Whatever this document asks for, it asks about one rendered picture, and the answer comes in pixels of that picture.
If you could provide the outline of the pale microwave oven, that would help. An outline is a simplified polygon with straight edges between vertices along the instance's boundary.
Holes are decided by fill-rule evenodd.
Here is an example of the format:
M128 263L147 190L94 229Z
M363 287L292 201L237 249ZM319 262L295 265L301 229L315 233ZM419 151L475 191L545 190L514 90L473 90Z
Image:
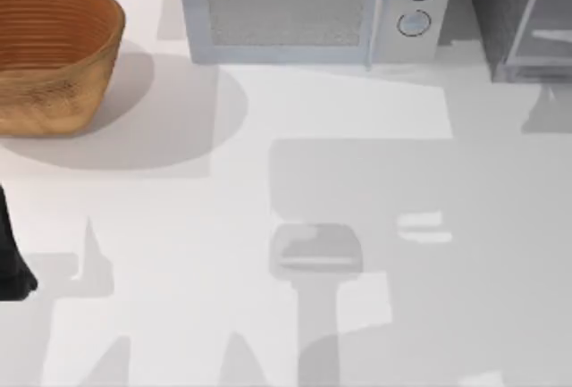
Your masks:
M374 63L421 63L433 59L449 0L383 0ZM403 13L423 10L432 17L431 28L422 36L407 38L397 30Z

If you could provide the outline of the brown woven basket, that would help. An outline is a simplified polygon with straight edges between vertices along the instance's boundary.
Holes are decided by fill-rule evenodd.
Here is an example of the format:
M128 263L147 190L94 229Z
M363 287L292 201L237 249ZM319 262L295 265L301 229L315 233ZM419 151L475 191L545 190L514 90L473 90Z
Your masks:
M109 86L125 25L117 0L0 0L0 136L86 128Z

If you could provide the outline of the microwave oven door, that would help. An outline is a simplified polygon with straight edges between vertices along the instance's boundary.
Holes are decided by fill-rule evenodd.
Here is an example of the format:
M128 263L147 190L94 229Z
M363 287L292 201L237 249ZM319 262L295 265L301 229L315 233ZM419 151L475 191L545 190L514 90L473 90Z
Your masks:
M198 64L366 65L374 0L181 0Z

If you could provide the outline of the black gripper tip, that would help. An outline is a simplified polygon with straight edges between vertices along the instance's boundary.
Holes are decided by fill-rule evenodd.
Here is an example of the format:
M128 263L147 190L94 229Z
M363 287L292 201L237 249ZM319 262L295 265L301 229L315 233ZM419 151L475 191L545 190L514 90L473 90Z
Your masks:
M0 301L23 301L38 288L16 244L4 188L0 184Z

